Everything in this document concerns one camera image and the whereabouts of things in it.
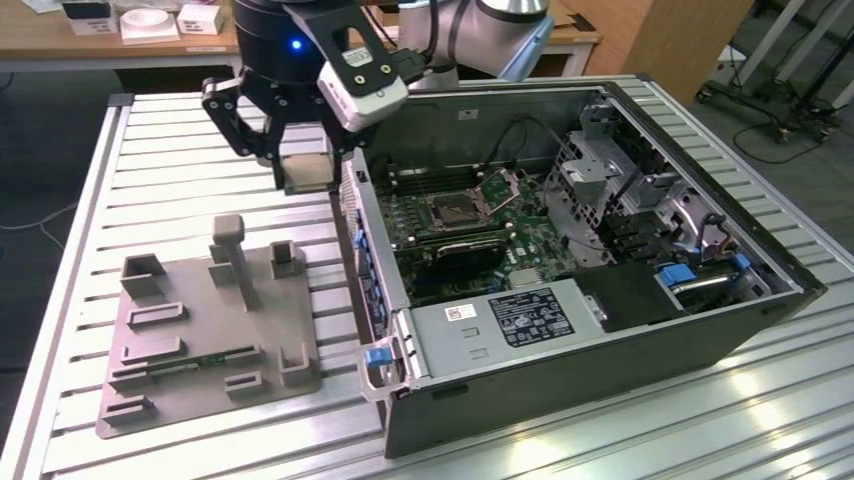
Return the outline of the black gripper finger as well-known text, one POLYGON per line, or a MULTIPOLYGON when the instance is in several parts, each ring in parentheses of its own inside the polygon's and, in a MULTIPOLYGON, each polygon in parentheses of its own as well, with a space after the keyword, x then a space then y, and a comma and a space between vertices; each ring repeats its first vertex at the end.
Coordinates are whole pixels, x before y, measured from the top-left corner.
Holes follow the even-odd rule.
POLYGON ((367 144, 367 133, 350 132, 339 124, 337 119, 323 120, 323 129, 330 141, 331 154, 331 181, 327 184, 327 191, 337 192, 342 183, 342 164, 345 156, 350 154, 358 147, 367 144))
POLYGON ((255 156, 274 174, 278 190, 285 189, 281 142, 286 129, 287 96, 282 85, 263 77, 207 78, 202 83, 202 106, 229 145, 239 156, 255 156), (246 97, 266 115, 265 128, 255 130, 239 114, 246 97))

